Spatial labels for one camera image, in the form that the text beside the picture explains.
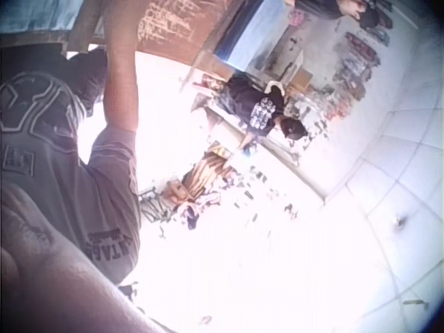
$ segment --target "tiled wall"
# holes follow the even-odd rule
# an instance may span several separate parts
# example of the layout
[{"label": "tiled wall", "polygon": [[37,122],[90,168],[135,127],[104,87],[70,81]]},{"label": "tiled wall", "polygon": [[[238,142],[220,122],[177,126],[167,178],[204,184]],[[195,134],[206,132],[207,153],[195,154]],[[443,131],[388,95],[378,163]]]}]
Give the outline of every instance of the tiled wall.
[{"label": "tiled wall", "polygon": [[[443,33],[425,20],[396,108],[345,184],[395,282],[395,298],[364,317],[358,332],[417,332],[442,300],[442,99]],[[404,222],[398,228],[396,218]],[[429,304],[404,304],[409,300]]]}]

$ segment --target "white print on shirt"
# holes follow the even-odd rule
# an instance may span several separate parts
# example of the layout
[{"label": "white print on shirt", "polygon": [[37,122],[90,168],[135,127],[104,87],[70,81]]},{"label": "white print on shirt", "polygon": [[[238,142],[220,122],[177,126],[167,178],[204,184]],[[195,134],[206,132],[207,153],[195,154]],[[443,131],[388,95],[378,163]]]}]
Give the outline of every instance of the white print on shirt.
[{"label": "white print on shirt", "polygon": [[276,111],[276,106],[268,97],[264,97],[259,103],[255,104],[250,115],[250,126],[258,130],[263,130],[271,116]]}]

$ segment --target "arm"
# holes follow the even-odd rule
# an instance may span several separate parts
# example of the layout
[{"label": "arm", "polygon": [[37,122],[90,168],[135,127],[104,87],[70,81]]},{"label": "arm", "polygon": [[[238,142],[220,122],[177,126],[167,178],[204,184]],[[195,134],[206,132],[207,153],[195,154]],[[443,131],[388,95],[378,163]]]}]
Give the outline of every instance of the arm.
[{"label": "arm", "polygon": [[241,144],[239,145],[238,150],[241,151],[242,149],[244,149],[249,143],[251,143],[254,140],[254,138],[256,138],[256,135],[247,132]]},{"label": "arm", "polygon": [[137,29],[144,1],[106,0],[103,13],[108,54],[108,77],[103,104],[109,125],[135,132],[139,95],[135,67]]}]

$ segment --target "dark hair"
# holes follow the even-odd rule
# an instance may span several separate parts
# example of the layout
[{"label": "dark hair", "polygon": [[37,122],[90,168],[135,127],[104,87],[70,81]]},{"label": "dark hair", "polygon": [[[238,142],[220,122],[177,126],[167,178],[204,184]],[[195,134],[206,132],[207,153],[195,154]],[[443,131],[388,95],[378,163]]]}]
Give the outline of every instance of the dark hair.
[{"label": "dark hair", "polygon": [[280,127],[287,139],[299,140],[308,135],[307,130],[300,120],[294,118],[285,117],[281,120]]},{"label": "dark hair", "polygon": [[367,7],[366,11],[361,14],[359,26],[362,29],[374,28],[379,24],[379,13],[376,9]]}]

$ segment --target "person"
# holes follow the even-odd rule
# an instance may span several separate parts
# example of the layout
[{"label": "person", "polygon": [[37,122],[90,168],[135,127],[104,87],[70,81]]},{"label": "person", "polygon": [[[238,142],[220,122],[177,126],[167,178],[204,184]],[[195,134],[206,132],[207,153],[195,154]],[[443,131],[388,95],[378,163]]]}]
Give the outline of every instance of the person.
[{"label": "person", "polygon": [[295,6],[296,9],[308,12],[311,15],[321,19],[339,19],[342,16],[351,16],[356,20],[360,20],[365,14],[366,23],[370,24],[366,27],[374,28],[378,21],[379,15],[372,8],[367,8],[364,0],[285,0],[289,5]]},{"label": "person", "polygon": [[145,5],[106,1],[106,53],[100,52],[107,57],[107,126],[88,164],[77,147],[77,128],[87,115],[79,95],[87,84],[74,94],[63,75],[27,69],[0,87],[2,182],[23,189],[48,222],[115,284],[133,270],[139,252],[135,52]]},{"label": "person", "polygon": [[141,313],[35,201],[1,183],[1,331],[166,332]]},{"label": "person", "polygon": [[308,134],[299,120],[284,116],[284,97],[277,85],[266,94],[255,89],[245,73],[237,72],[228,80],[217,104],[247,125],[247,135],[239,150],[243,150],[256,136],[266,137],[273,128],[280,129],[287,139],[292,140]]}]

